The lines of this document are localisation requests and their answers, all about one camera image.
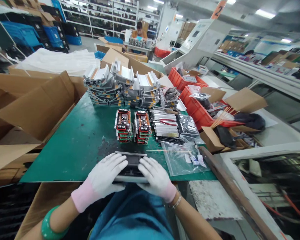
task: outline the white machine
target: white machine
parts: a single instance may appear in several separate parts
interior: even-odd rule
[[[197,65],[203,57],[212,57],[230,29],[230,24],[219,20],[199,20],[182,46],[160,60],[167,74],[180,62],[184,68],[189,68]]]

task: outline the pink glove cuff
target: pink glove cuff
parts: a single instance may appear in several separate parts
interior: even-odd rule
[[[97,193],[93,191],[92,182],[89,178],[71,193],[71,197],[79,213],[83,213],[96,199],[99,199]]]
[[[161,196],[166,203],[171,203],[176,196],[176,193],[177,188],[172,184],[172,182],[169,182],[166,189],[161,193]]]

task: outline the circuit board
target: circuit board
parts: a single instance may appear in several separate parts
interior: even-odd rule
[[[114,128],[116,129],[117,140],[120,143],[129,143],[133,140],[131,111],[118,109]]]
[[[134,137],[138,144],[148,144],[151,136],[151,126],[147,111],[138,110],[134,113]]]

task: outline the blue apron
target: blue apron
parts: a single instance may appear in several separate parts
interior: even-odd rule
[[[173,240],[173,236],[162,199],[127,184],[100,214],[89,239]]]

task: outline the conveyor belt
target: conveyor belt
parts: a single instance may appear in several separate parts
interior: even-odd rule
[[[212,60],[231,67],[240,73],[300,100],[300,80],[294,77],[269,71],[266,68],[244,62],[223,53],[215,52],[212,56]]]

